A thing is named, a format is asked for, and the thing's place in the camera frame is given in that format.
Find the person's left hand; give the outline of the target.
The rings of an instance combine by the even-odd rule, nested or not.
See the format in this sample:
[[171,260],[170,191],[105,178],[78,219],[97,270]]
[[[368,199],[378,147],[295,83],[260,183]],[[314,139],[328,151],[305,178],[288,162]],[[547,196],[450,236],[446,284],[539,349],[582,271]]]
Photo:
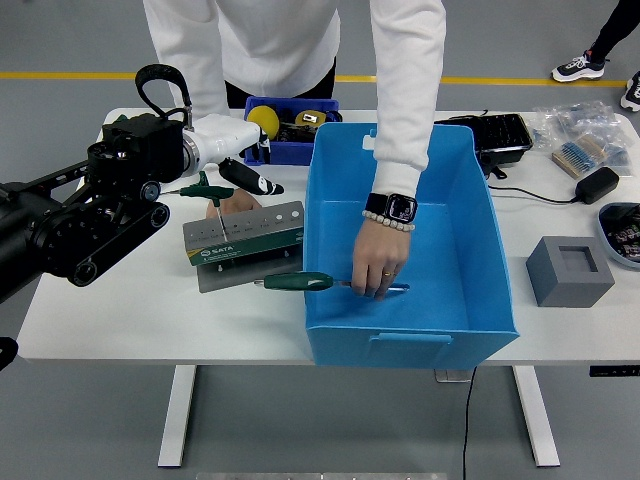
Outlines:
[[353,250],[353,292],[383,299],[408,260],[410,242],[409,232],[365,219]]

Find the person's right hand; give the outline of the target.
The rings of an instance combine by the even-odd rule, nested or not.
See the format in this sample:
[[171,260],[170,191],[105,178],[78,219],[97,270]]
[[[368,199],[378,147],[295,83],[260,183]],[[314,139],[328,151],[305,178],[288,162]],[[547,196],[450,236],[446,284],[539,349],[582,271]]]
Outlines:
[[216,207],[213,202],[210,201],[206,209],[206,218],[214,218],[219,215],[225,216],[259,209],[261,207],[262,205],[254,196],[245,190],[236,189],[231,197],[220,201],[219,207]]

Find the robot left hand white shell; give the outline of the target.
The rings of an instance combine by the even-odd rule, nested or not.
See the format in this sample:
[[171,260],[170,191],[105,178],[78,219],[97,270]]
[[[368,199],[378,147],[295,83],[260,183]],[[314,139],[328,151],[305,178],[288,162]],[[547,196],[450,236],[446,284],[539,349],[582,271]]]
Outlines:
[[270,140],[258,124],[225,115],[207,115],[183,130],[184,175],[193,175],[214,163],[224,179],[248,193],[283,194],[282,185],[235,159],[247,149],[255,156],[262,155],[266,163],[270,161]]

